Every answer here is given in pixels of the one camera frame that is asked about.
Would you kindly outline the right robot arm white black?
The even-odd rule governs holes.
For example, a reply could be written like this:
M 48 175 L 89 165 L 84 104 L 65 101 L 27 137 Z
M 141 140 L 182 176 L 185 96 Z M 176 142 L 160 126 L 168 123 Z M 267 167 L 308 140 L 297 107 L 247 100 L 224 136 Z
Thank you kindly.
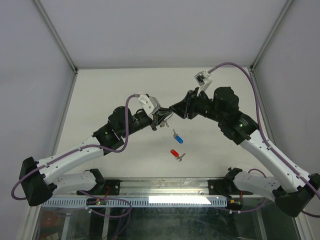
M 231 87 L 217 88 L 213 98 L 204 91 L 190 90 L 169 109 L 182 119 L 200 115 L 217 122 L 225 137 L 252 154 L 274 177 L 259 177 L 230 168 L 223 178 L 224 196 L 238 190 L 251 192 L 273 201 L 283 213 L 295 218 L 318 193 L 320 175 L 299 168 L 269 139 L 263 138 L 256 121 L 239 110 L 239 97 Z

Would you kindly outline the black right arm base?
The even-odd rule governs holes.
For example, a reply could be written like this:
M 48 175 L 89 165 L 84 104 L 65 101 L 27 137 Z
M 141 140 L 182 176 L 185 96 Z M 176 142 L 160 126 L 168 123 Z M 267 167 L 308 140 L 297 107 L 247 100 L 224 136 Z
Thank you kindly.
M 228 173 L 223 178 L 209 179 L 207 181 L 209 195 L 222 195 L 227 198 L 231 198 L 232 195 L 240 195 L 241 191 L 235 186 L 233 180 L 242 171 L 240 168 L 230 167 Z

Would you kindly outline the aluminium frame post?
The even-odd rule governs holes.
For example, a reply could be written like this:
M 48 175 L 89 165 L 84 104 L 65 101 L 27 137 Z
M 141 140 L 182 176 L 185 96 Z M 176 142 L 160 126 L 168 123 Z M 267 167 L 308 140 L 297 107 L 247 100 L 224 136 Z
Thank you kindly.
M 273 144 L 276 143 L 274 133 L 271 127 L 271 122 L 269 119 L 268 108 L 265 105 L 264 97 L 262 94 L 261 81 L 257 78 L 257 69 L 261 64 L 263 58 L 271 47 L 275 37 L 277 36 L 279 30 L 281 29 L 282 24 L 284 23 L 287 15 L 289 14 L 291 8 L 293 7 L 295 0 L 286 0 L 284 2 L 283 7 L 281 8 L 278 16 L 276 17 L 274 23 L 272 24 L 271 29 L 269 30 L 266 38 L 263 41 L 261 48 L 259 49 L 256 57 L 254 58 L 252 64 L 250 65 L 250 76 L 253 80 L 254 89 L 257 94 L 257 98 L 259 101 L 259 120 L 262 119 L 264 126 L 264 133 L 266 133 L 267 137 L 271 140 Z
M 63 56 L 65 62 L 67 63 L 68 68 L 71 70 L 71 78 L 67 84 L 66 87 L 66 94 L 65 97 L 63 98 L 62 102 L 62 109 L 60 111 L 60 116 L 58 119 L 58 124 L 57 124 L 57 129 L 54 133 L 54 139 L 53 143 L 50 147 L 50 156 L 55 155 L 57 153 L 60 139 L 61 139 L 61 134 L 63 131 L 63 127 L 65 124 L 66 116 L 68 113 L 70 101 L 72 98 L 72 94 L 74 91 L 74 87 L 76 84 L 77 76 L 79 69 L 76 66 L 75 62 L 73 61 L 71 55 L 69 54 L 65 44 L 63 43 L 58 31 L 56 30 L 56 27 L 54 26 L 52 20 L 50 19 L 50 16 L 48 12 L 45 9 L 45 6 L 43 5 L 41 0 L 32 0 L 31 1 L 33 6 L 35 7 L 36 11 L 38 12 L 42 22 L 44 23 L 45 27 L 47 28 L 47 31 L 49 32 L 52 40 L 54 41 L 55 45 L 57 46 L 59 52 Z

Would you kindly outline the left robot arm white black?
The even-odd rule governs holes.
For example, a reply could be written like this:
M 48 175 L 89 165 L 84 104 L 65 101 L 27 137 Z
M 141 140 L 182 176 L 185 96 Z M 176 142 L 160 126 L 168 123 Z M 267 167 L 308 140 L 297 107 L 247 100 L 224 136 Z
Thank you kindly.
M 97 168 L 83 173 L 70 174 L 69 171 L 109 153 L 123 152 L 130 135 L 146 127 L 155 131 L 171 113 L 169 108 L 159 107 L 151 114 L 147 114 L 143 108 L 132 114 L 128 107 L 120 106 L 112 112 L 104 126 L 82 143 L 47 158 L 26 158 L 22 162 L 17 182 L 24 192 L 23 199 L 29 206 L 35 207 L 61 193 L 102 193 L 105 179 Z

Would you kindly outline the key with red tag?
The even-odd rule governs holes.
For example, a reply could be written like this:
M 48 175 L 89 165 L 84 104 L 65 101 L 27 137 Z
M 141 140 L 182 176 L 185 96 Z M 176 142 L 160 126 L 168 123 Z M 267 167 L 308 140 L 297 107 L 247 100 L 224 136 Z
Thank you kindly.
M 183 160 L 183 157 L 186 155 L 185 153 L 183 154 L 179 154 L 176 150 L 174 149 L 171 149 L 170 150 L 170 153 L 175 157 L 175 159 L 178 161 L 178 162 L 181 162 Z

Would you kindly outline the aluminium mounting rail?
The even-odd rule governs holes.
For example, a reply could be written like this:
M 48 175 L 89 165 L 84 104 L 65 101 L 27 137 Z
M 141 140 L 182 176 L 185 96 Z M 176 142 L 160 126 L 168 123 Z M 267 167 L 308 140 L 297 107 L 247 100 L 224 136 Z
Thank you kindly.
M 123 195 L 165 194 L 175 191 L 186 194 L 209 194 L 208 180 L 211 179 L 133 179 L 121 180 L 120 192 Z M 235 186 L 244 192 L 274 199 L 277 195 L 297 192 L 300 187 L 286 188 L 279 180 L 263 178 L 247 172 L 240 172 L 233 180 Z M 89 173 L 67 174 L 49 184 L 54 195 L 88 190 L 95 185 L 94 176 Z

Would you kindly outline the key with blue tag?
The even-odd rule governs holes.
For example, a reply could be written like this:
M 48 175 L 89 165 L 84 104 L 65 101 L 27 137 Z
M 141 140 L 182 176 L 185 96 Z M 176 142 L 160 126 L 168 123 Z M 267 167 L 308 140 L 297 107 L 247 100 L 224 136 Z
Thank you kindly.
M 176 133 L 176 131 L 173 129 L 173 138 L 180 144 L 182 144 L 184 141 L 183 139 Z

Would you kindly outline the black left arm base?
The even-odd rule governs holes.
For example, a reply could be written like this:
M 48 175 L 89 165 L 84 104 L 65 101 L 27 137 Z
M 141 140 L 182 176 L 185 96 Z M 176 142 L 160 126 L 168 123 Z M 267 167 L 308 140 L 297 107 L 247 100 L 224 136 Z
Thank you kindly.
M 83 190 L 93 196 L 118 196 L 120 194 L 121 180 L 104 178 L 97 168 L 84 171 L 84 173 L 91 173 L 94 176 L 95 185 L 88 190 Z

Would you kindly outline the right aluminium frame post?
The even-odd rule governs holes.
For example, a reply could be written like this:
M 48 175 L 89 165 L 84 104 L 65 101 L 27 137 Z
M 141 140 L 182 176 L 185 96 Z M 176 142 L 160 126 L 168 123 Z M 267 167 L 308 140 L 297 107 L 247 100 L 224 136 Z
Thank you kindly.
M 250 76 L 253 80 L 254 89 L 257 94 L 257 98 L 259 101 L 259 120 L 262 119 L 264 126 L 264 133 L 266 133 L 267 137 L 271 140 L 273 144 L 276 143 L 274 133 L 271 127 L 271 122 L 269 119 L 268 108 L 265 105 L 264 97 L 262 94 L 261 81 L 257 78 L 257 69 L 261 64 L 263 58 L 271 47 L 275 37 L 277 36 L 279 30 L 281 29 L 282 24 L 284 23 L 287 15 L 289 14 L 291 8 L 293 7 L 295 0 L 286 0 L 284 2 L 283 7 L 281 8 L 278 16 L 276 17 L 274 23 L 272 24 L 271 29 L 269 30 L 266 38 L 263 41 L 261 48 L 259 49 L 256 57 L 254 58 L 252 64 L 250 65 Z

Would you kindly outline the left aluminium frame post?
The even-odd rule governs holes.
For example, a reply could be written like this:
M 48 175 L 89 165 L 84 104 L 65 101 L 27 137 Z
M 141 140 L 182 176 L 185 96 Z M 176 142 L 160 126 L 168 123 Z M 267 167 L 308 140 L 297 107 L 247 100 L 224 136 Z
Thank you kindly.
M 55 155 L 57 153 L 60 139 L 61 139 L 61 134 L 63 131 L 63 127 L 65 124 L 66 116 L 68 113 L 70 101 L 72 98 L 72 94 L 74 91 L 74 87 L 76 84 L 77 76 L 79 69 L 76 66 L 75 62 L 73 61 L 71 55 L 69 54 L 65 44 L 63 43 L 58 31 L 56 30 L 56 27 L 54 26 L 52 20 L 50 19 L 50 16 L 48 12 L 45 9 L 45 6 L 43 5 L 41 0 L 32 0 L 31 1 L 33 6 L 35 7 L 36 11 L 38 12 L 42 22 L 44 23 L 45 27 L 47 28 L 47 31 L 49 32 L 52 40 L 54 41 L 55 45 L 57 46 L 59 52 L 63 56 L 65 62 L 67 63 L 68 68 L 71 70 L 71 78 L 67 84 L 66 87 L 66 94 L 65 97 L 63 98 L 62 102 L 62 109 L 60 111 L 60 116 L 58 119 L 58 124 L 57 124 L 57 129 L 54 133 L 54 139 L 53 143 L 50 147 L 50 156 Z

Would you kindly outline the metal keyring with clips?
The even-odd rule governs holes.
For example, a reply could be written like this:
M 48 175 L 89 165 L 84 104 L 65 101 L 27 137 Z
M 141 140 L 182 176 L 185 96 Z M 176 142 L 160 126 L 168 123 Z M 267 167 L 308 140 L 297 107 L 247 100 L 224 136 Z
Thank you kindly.
M 172 112 L 171 114 L 167 115 L 165 118 L 163 118 L 163 119 L 160 121 L 160 123 L 159 123 L 158 126 L 159 126 L 160 128 L 164 128 L 164 127 L 169 128 L 170 126 L 169 126 L 169 124 L 168 124 L 168 120 L 169 120 L 173 115 L 174 115 L 173 112 Z

